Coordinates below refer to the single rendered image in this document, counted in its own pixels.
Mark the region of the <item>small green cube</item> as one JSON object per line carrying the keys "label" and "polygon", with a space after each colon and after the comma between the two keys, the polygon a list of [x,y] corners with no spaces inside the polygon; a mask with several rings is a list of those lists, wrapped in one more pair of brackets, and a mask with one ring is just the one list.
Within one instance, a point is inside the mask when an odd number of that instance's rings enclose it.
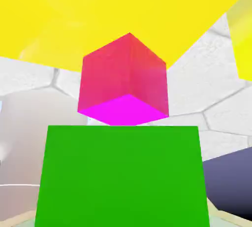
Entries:
{"label": "small green cube", "polygon": [[196,126],[49,126],[35,227],[210,227]]}

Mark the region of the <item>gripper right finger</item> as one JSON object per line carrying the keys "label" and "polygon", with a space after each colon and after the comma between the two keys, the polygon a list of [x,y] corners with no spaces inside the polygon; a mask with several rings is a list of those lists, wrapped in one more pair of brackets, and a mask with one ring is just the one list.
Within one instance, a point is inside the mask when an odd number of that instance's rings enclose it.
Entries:
{"label": "gripper right finger", "polygon": [[207,198],[210,227],[252,227],[252,221],[218,210]]}

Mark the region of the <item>large yellow box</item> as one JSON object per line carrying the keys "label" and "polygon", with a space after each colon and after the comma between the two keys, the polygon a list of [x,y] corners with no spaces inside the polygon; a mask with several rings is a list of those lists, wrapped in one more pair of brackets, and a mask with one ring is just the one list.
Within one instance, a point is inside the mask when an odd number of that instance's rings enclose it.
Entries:
{"label": "large yellow box", "polygon": [[0,0],[0,57],[80,71],[131,33],[172,65],[238,0]]}

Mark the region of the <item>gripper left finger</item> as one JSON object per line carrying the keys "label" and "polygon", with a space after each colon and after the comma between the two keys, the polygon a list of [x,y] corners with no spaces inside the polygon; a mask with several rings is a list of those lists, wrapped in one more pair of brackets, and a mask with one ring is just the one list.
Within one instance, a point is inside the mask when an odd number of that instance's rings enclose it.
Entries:
{"label": "gripper left finger", "polygon": [[14,227],[18,224],[21,224],[25,221],[28,221],[28,220],[34,218],[35,215],[36,215],[35,210],[27,211],[25,213],[16,215],[12,218],[8,218],[4,221],[0,221],[0,227]]}

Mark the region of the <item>small yellow cube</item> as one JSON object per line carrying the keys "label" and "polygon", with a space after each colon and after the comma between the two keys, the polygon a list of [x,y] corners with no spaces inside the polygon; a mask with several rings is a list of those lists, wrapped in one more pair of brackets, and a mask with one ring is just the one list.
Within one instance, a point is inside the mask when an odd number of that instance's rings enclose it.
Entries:
{"label": "small yellow cube", "polygon": [[252,0],[238,0],[227,11],[227,20],[238,76],[252,81]]}

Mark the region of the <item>small magenta cube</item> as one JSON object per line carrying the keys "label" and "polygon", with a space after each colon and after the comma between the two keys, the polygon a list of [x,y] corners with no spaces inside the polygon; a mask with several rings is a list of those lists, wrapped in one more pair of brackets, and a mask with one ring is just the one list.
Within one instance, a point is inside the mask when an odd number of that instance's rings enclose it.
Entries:
{"label": "small magenta cube", "polygon": [[167,118],[166,63],[128,33],[83,58],[77,111],[111,126]]}

